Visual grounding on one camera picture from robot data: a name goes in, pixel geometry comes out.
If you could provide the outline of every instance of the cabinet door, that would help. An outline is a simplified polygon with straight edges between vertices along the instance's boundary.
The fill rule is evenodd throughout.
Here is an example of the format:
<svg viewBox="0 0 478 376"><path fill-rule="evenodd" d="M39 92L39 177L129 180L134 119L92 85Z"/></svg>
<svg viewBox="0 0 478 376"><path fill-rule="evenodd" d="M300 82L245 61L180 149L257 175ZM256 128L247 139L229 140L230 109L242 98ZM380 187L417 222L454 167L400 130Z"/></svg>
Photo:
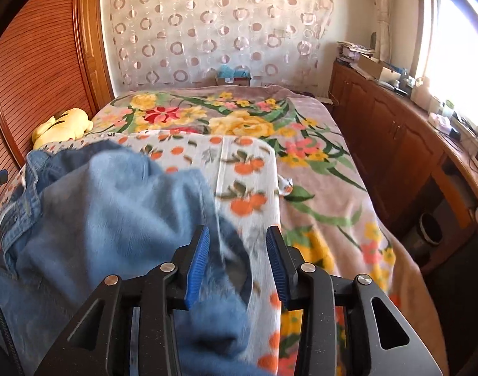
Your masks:
<svg viewBox="0 0 478 376"><path fill-rule="evenodd" d="M401 106L379 91L371 97L371 115L358 148L361 176L365 182L380 179L390 162L397 140L394 135L402 119Z"/></svg>
<svg viewBox="0 0 478 376"><path fill-rule="evenodd" d="M339 125L349 149L356 153L362 133L370 116L370 97L366 90L369 83L360 75L352 75L348 85L348 96L345 101L345 117Z"/></svg>
<svg viewBox="0 0 478 376"><path fill-rule="evenodd" d="M414 200L443 153L438 140L428 137L421 121L406 121L394 135L397 141L390 165L376 190L386 222L396 219Z"/></svg>
<svg viewBox="0 0 478 376"><path fill-rule="evenodd" d="M331 112L331 116L338 125L343 122L345 117L345 95L347 85L347 72L342 69L340 65L333 65L333 75L331 77L328 96L335 105L333 111Z"/></svg>

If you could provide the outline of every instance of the window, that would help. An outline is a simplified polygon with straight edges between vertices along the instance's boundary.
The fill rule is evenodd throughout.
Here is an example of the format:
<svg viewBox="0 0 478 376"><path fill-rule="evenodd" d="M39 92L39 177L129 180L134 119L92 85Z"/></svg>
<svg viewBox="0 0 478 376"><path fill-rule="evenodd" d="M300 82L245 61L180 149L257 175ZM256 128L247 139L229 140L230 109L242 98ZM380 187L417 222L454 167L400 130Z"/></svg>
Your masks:
<svg viewBox="0 0 478 376"><path fill-rule="evenodd" d="M430 91L450 100L478 131L478 33L451 0L438 0L425 75Z"/></svg>

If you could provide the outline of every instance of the floral blanket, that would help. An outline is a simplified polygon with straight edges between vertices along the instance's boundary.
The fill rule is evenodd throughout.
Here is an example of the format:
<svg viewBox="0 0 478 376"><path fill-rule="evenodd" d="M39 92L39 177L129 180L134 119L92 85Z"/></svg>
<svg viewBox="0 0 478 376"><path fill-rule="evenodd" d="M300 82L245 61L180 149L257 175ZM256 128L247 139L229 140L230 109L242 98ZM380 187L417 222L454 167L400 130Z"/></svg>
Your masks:
<svg viewBox="0 0 478 376"><path fill-rule="evenodd" d="M93 122L91 134L165 129L265 141L276 153L278 173L292 179L291 193L280 196L286 243L333 275L352 279L368 273L448 374L439 318L418 266L379 222L345 141L320 102L279 86L134 92L113 100ZM255 159L239 152L227 162L244 176L257 169ZM241 212L254 208L256 201L233 187L221 196L240 204ZM339 343L344 349L344 320L338 314ZM281 314L280 338L271 341L279 347L279 357L261 357L260 367L293 374L301 317L299 311Z"/></svg>

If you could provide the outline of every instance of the patterned wall covering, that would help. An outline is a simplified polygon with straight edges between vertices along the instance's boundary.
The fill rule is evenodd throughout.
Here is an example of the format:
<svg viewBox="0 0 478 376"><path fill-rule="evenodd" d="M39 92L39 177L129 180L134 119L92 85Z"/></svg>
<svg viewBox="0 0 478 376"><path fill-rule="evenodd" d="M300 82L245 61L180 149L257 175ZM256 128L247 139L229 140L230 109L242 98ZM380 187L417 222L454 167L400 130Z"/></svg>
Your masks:
<svg viewBox="0 0 478 376"><path fill-rule="evenodd" d="M103 0L119 93L214 85L227 64L252 86L317 88L319 43L333 0Z"/></svg>

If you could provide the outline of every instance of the stack of books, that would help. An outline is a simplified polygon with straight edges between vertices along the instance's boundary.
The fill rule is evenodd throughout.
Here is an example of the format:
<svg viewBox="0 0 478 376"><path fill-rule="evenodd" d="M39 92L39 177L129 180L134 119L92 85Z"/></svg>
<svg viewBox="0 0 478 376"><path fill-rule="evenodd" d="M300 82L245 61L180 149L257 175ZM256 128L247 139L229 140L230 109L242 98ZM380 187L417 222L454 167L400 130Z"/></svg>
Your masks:
<svg viewBox="0 0 478 376"><path fill-rule="evenodd" d="M354 64L359 60L361 55L373 56L374 50L369 50L365 46L353 44L352 42L338 42L337 60L345 64Z"/></svg>

